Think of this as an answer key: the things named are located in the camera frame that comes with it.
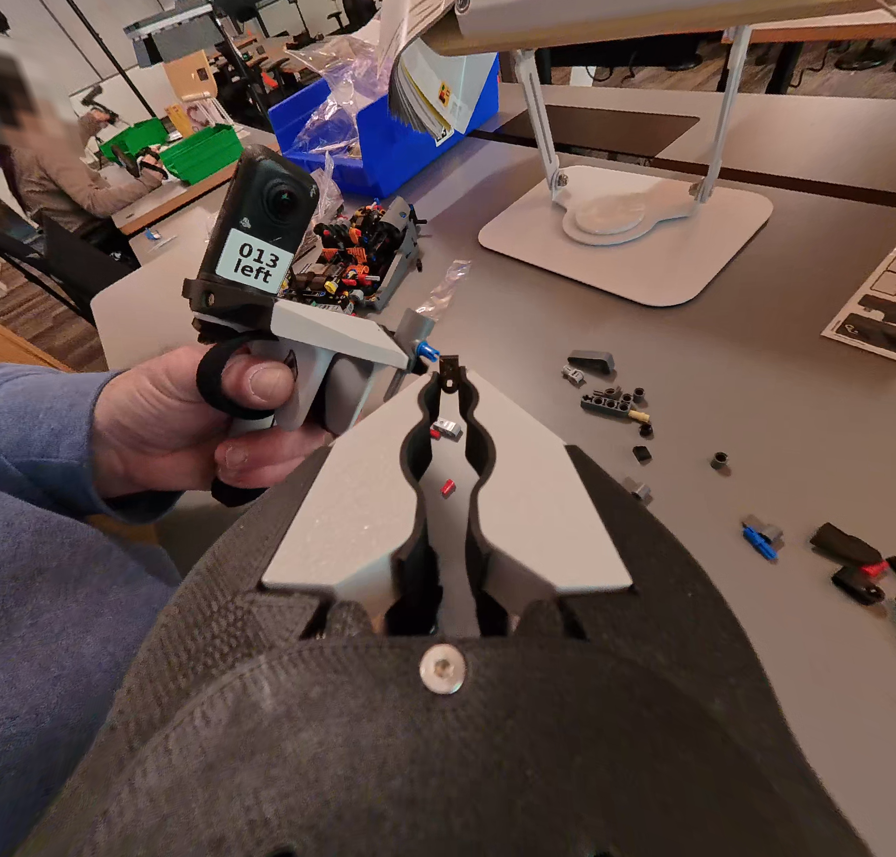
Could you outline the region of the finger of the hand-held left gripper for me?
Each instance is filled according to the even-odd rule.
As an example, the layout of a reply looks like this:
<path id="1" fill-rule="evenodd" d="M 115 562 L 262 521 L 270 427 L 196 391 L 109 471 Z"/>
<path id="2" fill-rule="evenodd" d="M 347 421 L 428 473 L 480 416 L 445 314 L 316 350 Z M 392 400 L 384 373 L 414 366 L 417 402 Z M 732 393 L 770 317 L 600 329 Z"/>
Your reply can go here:
<path id="1" fill-rule="evenodd" d="M 370 319 L 277 299 L 272 308 L 271 332 L 281 340 L 310 348 L 403 371 L 411 369 L 410 356 L 393 336 Z"/>

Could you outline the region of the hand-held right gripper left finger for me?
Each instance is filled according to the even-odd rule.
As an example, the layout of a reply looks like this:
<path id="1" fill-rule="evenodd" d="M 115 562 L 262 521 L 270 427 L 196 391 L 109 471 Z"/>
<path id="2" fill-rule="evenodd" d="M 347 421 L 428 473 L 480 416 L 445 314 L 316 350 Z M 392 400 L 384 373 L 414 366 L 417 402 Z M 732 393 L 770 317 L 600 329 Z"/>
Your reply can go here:
<path id="1" fill-rule="evenodd" d="M 334 440 L 261 583 L 356 602 L 391 635 L 427 635 L 438 559 L 421 480 L 432 458 L 438 375 L 421 376 Z"/>

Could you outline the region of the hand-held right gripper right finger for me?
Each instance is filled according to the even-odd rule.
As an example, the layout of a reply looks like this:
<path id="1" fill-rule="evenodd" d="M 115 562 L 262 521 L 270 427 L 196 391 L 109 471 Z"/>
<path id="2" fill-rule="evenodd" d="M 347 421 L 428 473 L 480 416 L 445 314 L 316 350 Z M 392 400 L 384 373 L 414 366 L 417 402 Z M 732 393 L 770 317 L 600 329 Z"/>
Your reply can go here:
<path id="1" fill-rule="evenodd" d="M 458 371 L 469 496 L 465 562 L 482 634 L 536 602 L 633 585 L 594 496 L 600 468 L 475 371 Z"/>

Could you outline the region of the small grey lego axle assembly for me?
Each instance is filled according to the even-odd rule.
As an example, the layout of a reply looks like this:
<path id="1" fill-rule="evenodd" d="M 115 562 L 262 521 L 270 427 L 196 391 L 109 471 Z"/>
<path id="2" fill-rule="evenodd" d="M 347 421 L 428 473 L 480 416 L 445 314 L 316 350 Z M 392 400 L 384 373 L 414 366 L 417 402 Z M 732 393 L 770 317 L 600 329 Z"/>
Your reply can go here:
<path id="1" fill-rule="evenodd" d="M 396 345 L 407 356 L 404 371 L 420 374 L 418 366 L 422 362 L 439 362 L 440 352 L 428 343 L 434 328 L 434 320 L 407 309 L 393 334 Z"/>

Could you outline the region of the person's left forearm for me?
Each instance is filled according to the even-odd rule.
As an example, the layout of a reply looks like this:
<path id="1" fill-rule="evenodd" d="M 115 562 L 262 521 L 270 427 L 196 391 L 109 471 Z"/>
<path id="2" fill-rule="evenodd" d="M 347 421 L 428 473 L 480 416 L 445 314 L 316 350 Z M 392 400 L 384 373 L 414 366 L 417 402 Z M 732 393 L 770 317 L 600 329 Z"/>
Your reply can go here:
<path id="1" fill-rule="evenodd" d="M 36 527 L 46 513 L 118 514 L 97 493 L 92 456 L 96 403 L 116 375 L 2 364 L 3 534 Z"/>

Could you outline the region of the large lego car chassis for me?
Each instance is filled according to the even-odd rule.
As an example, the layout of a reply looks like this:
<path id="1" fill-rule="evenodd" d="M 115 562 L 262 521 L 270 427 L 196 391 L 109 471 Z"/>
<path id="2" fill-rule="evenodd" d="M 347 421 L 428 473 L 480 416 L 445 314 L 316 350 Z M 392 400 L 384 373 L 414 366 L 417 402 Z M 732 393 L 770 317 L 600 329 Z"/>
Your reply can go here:
<path id="1" fill-rule="evenodd" d="M 296 258 L 278 298 L 347 315 L 380 312 L 408 273 L 422 270 L 419 240 L 426 225 L 402 198 L 317 223 L 313 249 Z"/>

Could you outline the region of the scattered loose lego pieces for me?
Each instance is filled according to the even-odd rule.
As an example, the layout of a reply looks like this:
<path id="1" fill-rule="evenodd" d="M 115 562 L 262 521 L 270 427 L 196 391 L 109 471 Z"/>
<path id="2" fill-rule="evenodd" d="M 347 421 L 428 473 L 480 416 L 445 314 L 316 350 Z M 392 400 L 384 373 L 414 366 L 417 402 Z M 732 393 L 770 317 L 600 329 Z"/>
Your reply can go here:
<path id="1" fill-rule="evenodd" d="M 570 362 L 573 360 L 562 366 L 562 377 L 573 385 L 583 385 L 585 379 L 582 371 L 570 365 Z M 580 406 L 586 412 L 600 417 L 631 421 L 639 426 L 639 434 L 646 437 L 653 434 L 653 427 L 649 415 L 638 409 L 643 401 L 643 388 L 626 392 L 618 386 L 613 386 L 583 393 Z M 447 439 L 458 442 L 463 436 L 462 426 L 454 420 L 440 416 L 429 427 L 429 436 L 434 441 Z M 651 459 L 652 454 L 646 446 L 637 445 L 633 447 L 633 456 L 639 464 L 645 464 Z M 716 452 L 711 457 L 711 467 L 716 471 L 724 470 L 728 467 L 727 461 L 727 453 Z M 651 490 L 643 482 L 626 478 L 623 487 L 638 502 L 646 504 L 650 499 Z M 455 491 L 456 482 L 446 482 L 440 489 L 443 498 L 449 497 Z M 758 554 L 768 562 L 778 560 L 783 545 L 783 535 L 778 527 L 765 524 L 755 515 L 744 516 L 740 520 L 740 527 L 742 537 Z M 894 573 L 894 556 L 882 559 L 879 553 L 864 544 L 864 541 L 847 535 L 828 523 L 818 528 L 811 538 L 811 544 L 813 548 L 840 563 L 837 571 L 832 574 L 831 582 L 841 592 L 859 605 L 875 606 L 883 602 L 885 594 L 878 581 L 888 569 Z"/>

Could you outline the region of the lego instruction book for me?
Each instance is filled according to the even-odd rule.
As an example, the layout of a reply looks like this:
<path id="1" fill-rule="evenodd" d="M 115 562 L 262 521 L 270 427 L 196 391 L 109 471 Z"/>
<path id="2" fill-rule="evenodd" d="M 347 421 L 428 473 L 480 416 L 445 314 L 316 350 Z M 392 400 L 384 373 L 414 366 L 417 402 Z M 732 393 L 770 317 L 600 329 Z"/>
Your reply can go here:
<path id="1" fill-rule="evenodd" d="M 497 53 L 441 56 L 423 39 L 459 3 L 469 0 L 382 0 L 379 66 L 389 68 L 393 117 L 441 144 L 465 134 Z"/>

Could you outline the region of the person's left hand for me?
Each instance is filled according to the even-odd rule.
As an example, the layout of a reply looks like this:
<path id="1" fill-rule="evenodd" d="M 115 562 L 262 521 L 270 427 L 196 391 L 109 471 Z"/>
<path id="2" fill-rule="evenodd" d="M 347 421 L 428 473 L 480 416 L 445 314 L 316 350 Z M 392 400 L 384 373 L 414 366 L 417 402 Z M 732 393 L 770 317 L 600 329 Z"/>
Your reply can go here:
<path id="1" fill-rule="evenodd" d="M 232 434 L 230 417 L 196 388 L 208 350 L 195 345 L 155 357 L 111 379 L 99 393 L 91 454 L 100 497 L 208 490 L 214 479 L 239 489 L 269 488 L 332 442 L 314 425 Z"/>

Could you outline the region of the neighbouring wooden desk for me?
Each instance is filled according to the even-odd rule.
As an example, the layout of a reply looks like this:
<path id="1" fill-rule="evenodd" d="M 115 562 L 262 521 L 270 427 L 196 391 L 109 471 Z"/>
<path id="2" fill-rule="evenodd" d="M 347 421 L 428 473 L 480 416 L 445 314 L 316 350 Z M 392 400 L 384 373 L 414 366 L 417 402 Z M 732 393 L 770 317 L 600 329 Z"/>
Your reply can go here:
<path id="1" fill-rule="evenodd" d="M 262 145 L 272 151 L 280 152 L 277 137 L 272 132 L 239 124 L 236 126 L 219 125 L 218 128 L 234 130 L 236 138 L 241 144 L 241 152 L 252 145 Z M 227 186 L 238 165 L 238 157 L 233 160 L 234 162 L 222 166 L 211 172 L 208 177 L 195 183 L 188 183 L 176 178 L 164 180 L 159 188 L 143 195 L 138 201 L 112 215 L 110 221 L 123 235 L 138 235 L 175 212 L 198 201 L 204 195 L 221 186 Z"/>

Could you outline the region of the crumpled clear plastic bags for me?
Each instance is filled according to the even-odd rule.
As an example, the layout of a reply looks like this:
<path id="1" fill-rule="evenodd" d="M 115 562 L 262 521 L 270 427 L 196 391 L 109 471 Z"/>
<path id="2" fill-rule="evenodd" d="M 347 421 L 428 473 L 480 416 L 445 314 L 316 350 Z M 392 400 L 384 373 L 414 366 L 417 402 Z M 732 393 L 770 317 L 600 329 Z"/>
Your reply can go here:
<path id="1" fill-rule="evenodd" d="M 387 93 L 389 67 L 380 68 L 375 45 L 357 33 L 336 34 L 287 54 L 315 72 L 329 94 L 313 108 L 293 148 L 303 153 L 361 157 L 357 115 Z"/>

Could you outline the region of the blue plastic bin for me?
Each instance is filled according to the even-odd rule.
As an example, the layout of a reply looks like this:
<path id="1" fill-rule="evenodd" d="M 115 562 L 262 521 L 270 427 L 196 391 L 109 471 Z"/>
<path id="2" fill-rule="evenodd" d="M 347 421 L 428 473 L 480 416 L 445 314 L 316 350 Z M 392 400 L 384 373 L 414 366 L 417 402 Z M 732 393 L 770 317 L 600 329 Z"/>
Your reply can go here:
<path id="1" fill-rule="evenodd" d="M 375 198 L 386 197 L 398 191 L 409 179 L 497 113 L 498 71 L 496 58 L 476 103 L 468 131 L 465 134 L 454 133 L 441 144 L 436 144 L 430 135 L 417 132 L 393 117 L 389 110 L 387 90 L 384 96 L 360 110 L 357 115 L 361 157 L 333 157 L 336 183 L 342 191 Z M 293 142 L 308 121 L 313 108 L 326 99 L 328 94 L 327 85 L 317 79 L 276 104 L 269 112 L 283 156 L 308 172 L 323 166 L 323 155 L 298 151 L 293 148 Z"/>

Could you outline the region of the studio light panel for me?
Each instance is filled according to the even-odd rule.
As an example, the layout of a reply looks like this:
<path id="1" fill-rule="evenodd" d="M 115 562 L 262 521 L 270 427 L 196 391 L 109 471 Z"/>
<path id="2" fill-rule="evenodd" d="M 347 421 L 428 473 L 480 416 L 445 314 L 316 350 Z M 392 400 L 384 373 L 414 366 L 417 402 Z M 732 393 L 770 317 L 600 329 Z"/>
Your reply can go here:
<path id="1" fill-rule="evenodd" d="M 141 68 L 171 63 L 226 40 L 212 0 L 179 1 L 168 11 L 126 26 L 123 32 Z"/>

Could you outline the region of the black light stand pole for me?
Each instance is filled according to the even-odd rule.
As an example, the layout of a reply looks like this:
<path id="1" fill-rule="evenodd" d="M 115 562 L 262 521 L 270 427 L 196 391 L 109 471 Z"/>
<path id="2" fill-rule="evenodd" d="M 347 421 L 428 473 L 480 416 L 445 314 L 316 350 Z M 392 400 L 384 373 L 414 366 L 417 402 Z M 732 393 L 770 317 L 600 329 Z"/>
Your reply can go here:
<path id="1" fill-rule="evenodd" d="M 75 16 L 77 17 L 77 19 L 80 21 L 80 23 L 82 23 L 82 25 L 84 26 L 84 28 L 87 30 L 87 32 L 88 32 L 89 35 L 91 36 L 92 40 L 97 44 L 97 46 L 98 46 L 99 49 L 102 51 L 102 53 L 106 56 L 106 58 L 108 59 L 108 61 L 113 65 L 113 67 L 115 68 L 116 72 L 119 74 L 119 76 L 121 77 L 121 79 L 123 79 L 123 81 L 124 81 L 124 82 L 126 83 L 126 85 L 128 86 L 129 90 L 131 90 L 131 92 L 132 92 L 132 93 L 136 96 L 136 98 L 139 100 L 139 102 L 141 103 L 141 105 L 143 106 L 143 108 L 144 108 L 144 109 L 151 115 L 152 118 L 158 119 L 158 118 L 159 118 L 159 117 L 158 117 L 158 114 L 155 113 L 155 111 L 153 110 L 153 108 L 152 108 L 152 106 L 150 105 L 150 103 L 146 100 L 146 98 L 144 97 L 144 95 L 140 92 L 140 90 L 139 90 L 139 89 L 136 87 L 136 85 L 133 83 L 133 81 L 132 81 L 131 78 L 129 77 L 128 73 L 126 72 L 126 69 L 125 69 L 125 68 L 118 62 L 118 58 L 117 58 L 117 57 L 114 55 L 114 53 L 108 48 L 108 46 L 107 46 L 106 43 L 103 41 L 103 39 L 102 39 L 102 37 L 100 36 L 100 34 L 99 34 L 99 33 L 97 32 L 97 30 L 94 28 L 94 26 L 93 26 L 92 23 L 89 21 L 89 19 L 85 16 L 85 14 L 84 14 L 83 11 L 80 9 L 80 7 L 77 5 L 77 3 L 76 3 L 74 0 L 64 0 L 64 1 L 65 1 L 65 2 L 67 3 L 67 5 L 71 8 L 71 10 L 73 11 L 73 13 L 74 13 Z"/>

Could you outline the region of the sticker sheet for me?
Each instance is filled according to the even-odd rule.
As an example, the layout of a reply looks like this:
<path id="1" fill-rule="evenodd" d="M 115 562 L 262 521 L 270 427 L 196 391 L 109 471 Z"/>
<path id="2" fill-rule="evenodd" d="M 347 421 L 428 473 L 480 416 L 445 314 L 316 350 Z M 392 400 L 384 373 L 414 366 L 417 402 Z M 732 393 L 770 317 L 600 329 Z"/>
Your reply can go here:
<path id="1" fill-rule="evenodd" d="M 895 250 L 847 300 L 822 337 L 895 360 Z"/>

